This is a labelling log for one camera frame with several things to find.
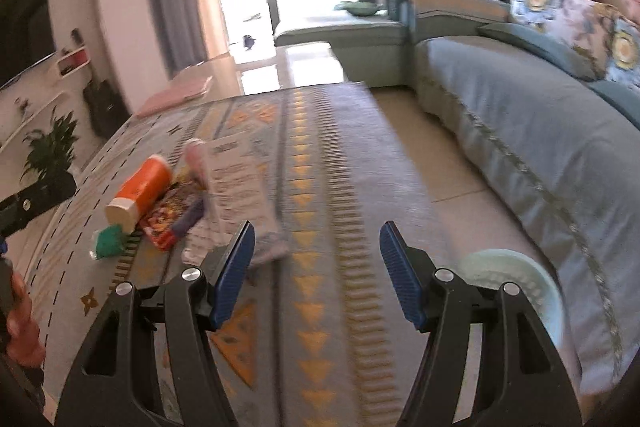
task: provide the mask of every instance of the person's hand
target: person's hand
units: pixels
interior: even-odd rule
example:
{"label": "person's hand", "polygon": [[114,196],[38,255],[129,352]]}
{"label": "person's hand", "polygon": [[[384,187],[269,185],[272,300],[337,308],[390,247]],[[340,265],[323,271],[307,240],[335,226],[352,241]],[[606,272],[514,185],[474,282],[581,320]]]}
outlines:
{"label": "person's hand", "polygon": [[22,367],[40,367],[44,361],[45,349],[40,343],[40,328],[31,318],[31,298],[27,295],[22,277],[16,272],[11,284],[15,306],[6,318],[6,329],[11,336],[6,353]]}

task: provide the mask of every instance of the pink notebook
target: pink notebook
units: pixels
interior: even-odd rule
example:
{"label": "pink notebook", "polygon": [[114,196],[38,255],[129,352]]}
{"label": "pink notebook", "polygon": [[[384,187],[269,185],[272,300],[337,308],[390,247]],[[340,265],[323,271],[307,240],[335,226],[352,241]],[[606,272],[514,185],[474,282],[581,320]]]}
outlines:
{"label": "pink notebook", "polygon": [[135,113],[135,116],[137,118],[145,118],[146,116],[204,96],[209,91],[211,80],[211,76],[206,76],[204,78],[192,78],[189,80],[178,80],[176,82],[172,82],[174,85],[168,89],[150,96],[149,99],[143,103],[142,107],[140,107],[140,109]]}

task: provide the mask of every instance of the metal screw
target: metal screw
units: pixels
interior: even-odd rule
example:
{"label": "metal screw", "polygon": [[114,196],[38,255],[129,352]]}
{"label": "metal screw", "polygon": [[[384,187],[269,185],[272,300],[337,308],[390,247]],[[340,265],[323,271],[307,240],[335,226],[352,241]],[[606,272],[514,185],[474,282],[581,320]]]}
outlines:
{"label": "metal screw", "polygon": [[513,297],[515,297],[518,293],[520,293],[520,286],[518,286],[514,282],[508,282],[503,286],[503,288],[505,293],[508,293]]}
{"label": "metal screw", "polygon": [[436,279],[442,282],[450,282],[453,280],[453,272],[451,270],[447,270],[446,268],[440,268],[436,272]]}
{"label": "metal screw", "polygon": [[116,293],[120,296],[126,295],[133,289],[133,285],[130,282],[121,282],[116,286]]}
{"label": "metal screw", "polygon": [[187,268],[182,272],[182,278],[186,281],[194,281],[200,277],[200,270],[197,268]]}

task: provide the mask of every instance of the coffee table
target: coffee table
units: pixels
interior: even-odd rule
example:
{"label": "coffee table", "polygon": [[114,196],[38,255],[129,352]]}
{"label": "coffee table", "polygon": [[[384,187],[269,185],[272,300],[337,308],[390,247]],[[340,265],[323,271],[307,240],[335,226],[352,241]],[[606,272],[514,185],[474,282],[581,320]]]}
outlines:
{"label": "coffee table", "polygon": [[[426,343],[404,320],[378,249],[393,219],[409,244],[451,266],[413,164],[369,91],[350,82],[277,90],[130,120],[62,205],[29,274],[47,346],[45,388],[58,398],[76,350],[115,285],[158,285],[179,273],[179,248],[140,231],[117,259],[93,261],[103,207],[150,154],[176,171],[191,137],[251,135],[289,255],[252,270],[234,316],[210,336],[241,425],[395,425]],[[179,417],[159,334],[159,383]]]}

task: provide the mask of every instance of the sofa armrest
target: sofa armrest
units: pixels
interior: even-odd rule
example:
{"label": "sofa armrest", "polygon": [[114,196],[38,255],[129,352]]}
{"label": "sofa armrest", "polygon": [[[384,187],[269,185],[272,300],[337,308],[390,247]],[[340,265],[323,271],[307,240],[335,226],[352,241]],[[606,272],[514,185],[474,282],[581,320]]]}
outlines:
{"label": "sofa armrest", "polygon": [[476,35],[476,28],[509,20],[510,6],[498,0],[396,0],[399,20],[415,44],[435,37]]}

